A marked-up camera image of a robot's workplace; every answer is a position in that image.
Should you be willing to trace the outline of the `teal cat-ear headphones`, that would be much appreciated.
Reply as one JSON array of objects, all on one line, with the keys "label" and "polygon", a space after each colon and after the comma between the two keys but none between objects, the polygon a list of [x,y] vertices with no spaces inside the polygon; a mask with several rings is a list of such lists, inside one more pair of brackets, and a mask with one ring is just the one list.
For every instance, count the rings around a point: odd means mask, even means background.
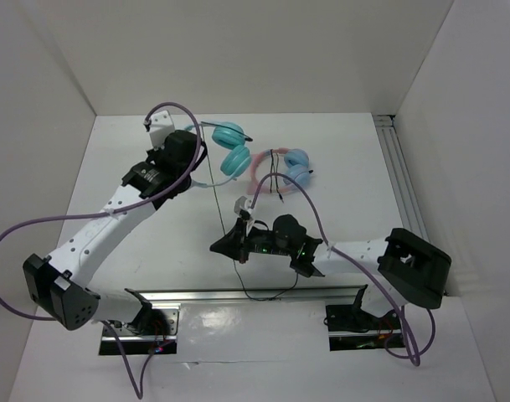
[{"label": "teal cat-ear headphones", "polygon": [[225,179],[217,183],[199,183],[193,181],[193,186],[197,188],[215,188],[223,186],[241,176],[252,162],[250,150],[246,146],[247,142],[253,139],[247,136],[244,130],[237,124],[228,121],[201,121],[199,128],[212,127],[213,141],[229,150],[229,154],[220,164],[220,172]]}]

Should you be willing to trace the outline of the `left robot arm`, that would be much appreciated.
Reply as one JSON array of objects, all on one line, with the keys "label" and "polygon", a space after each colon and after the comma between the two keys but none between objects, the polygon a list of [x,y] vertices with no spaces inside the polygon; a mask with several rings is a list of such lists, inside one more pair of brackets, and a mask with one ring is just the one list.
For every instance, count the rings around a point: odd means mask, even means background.
[{"label": "left robot arm", "polygon": [[46,257],[23,263],[31,299],[67,330],[90,321],[123,325],[134,334],[152,328],[163,315],[139,292],[98,293],[89,284],[105,259],[144,220],[192,185],[190,173],[206,155],[200,138],[176,130],[132,166],[103,208],[79,232]]}]

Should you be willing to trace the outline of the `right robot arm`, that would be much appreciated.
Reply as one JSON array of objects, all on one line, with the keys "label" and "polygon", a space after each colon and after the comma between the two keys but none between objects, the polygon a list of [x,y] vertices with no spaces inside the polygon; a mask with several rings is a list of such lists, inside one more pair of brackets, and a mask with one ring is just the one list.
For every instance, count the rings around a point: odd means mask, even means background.
[{"label": "right robot arm", "polygon": [[306,278],[363,273],[367,282],[352,309],[353,321],[361,328],[372,327],[407,304],[440,308],[451,268],[447,253],[407,229],[394,228],[386,238],[327,245],[309,236],[290,214],[277,217],[269,229],[237,218],[209,249],[239,263],[252,253],[286,256],[290,267]]}]

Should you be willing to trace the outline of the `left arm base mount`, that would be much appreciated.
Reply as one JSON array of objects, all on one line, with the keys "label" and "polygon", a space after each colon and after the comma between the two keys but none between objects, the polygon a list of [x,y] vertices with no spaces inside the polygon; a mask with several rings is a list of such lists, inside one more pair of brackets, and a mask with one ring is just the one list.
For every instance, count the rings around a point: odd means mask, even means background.
[{"label": "left arm base mount", "polygon": [[158,303],[157,310],[144,329],[136,330],[126,323],[110,322],[111,328],[104,327],[100,336],[100,356],[120,356],[116,337],[121,341],[127,356],[173,355],[178,350],[179,303]]}]

